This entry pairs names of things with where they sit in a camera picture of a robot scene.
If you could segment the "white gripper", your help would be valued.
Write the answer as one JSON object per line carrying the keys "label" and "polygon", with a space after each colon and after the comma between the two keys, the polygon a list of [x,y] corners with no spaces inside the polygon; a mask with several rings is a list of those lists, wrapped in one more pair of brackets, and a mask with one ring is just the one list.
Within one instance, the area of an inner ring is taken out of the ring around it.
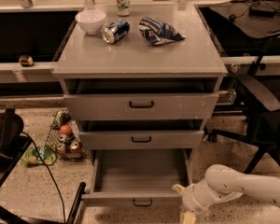
{"label": "white gripper", "polygon": [[172,190],[179,194],[184,209],[188,211],[180,213],[179,224],[195,224],[196,215],[207,211],[211,205],[226,203],[242,196],[242,193],[239,192],[215,190],[209,186],[205,179],[186,187],[175,184],[172,186]]}

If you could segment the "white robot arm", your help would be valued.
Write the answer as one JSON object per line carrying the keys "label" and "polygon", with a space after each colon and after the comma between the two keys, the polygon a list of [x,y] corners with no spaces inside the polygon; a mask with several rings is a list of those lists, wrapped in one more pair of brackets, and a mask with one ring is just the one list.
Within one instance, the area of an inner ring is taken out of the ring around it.
{"label": "white robot arm", "polygon": [[195,224],[196,216],[212,204],[226,203],[243,194],[280,208],[280,177],[249,175],[214,164],[198,183],[172,186],[181,198],[180,224]]}

